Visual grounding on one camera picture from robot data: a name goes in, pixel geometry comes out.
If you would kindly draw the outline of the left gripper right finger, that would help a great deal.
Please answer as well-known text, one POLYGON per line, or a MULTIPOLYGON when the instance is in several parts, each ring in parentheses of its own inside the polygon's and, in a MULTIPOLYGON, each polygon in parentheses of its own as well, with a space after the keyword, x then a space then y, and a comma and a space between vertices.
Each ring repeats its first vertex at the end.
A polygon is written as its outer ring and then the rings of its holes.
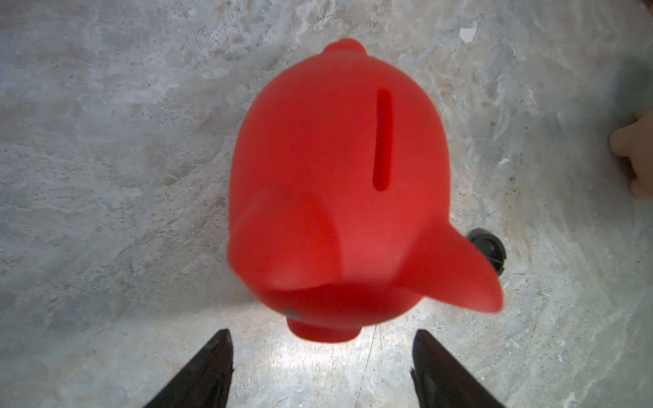
POLYGON ((413 342, 413 383, 421 408, 504 408, 427 330, 413 342))

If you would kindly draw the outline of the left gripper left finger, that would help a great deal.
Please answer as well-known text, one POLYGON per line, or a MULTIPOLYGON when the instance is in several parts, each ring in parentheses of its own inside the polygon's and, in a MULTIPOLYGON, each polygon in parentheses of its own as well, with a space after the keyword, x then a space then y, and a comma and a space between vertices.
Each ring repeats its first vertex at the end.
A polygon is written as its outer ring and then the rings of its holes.
POLYGON ((233 358, 231 333, 221 329, 145 408, 225 408, 234 372, 233 358))

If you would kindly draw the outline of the black piggy bank plug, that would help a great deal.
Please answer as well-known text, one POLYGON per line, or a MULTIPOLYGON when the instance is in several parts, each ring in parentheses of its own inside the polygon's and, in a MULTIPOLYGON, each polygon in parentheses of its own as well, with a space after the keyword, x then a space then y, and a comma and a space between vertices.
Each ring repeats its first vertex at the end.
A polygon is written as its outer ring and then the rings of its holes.
POLYGON ((473 229, 468 234, 469 241, 491 263, 498 276, 505 271, 507 252, 501 240, 486 229, 473 229))

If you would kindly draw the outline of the red piggy bank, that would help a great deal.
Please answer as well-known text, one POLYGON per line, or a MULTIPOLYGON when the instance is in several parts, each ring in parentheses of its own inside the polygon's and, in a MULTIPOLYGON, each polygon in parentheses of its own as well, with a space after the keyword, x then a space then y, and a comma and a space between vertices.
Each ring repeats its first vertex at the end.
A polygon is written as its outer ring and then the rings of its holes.
POLYGON ((450 221, 430 97, 353 39, 290 67, 236 142, 227 258, 300 338, 339 343, 422 299, 503 308, 491 263, 450 221))

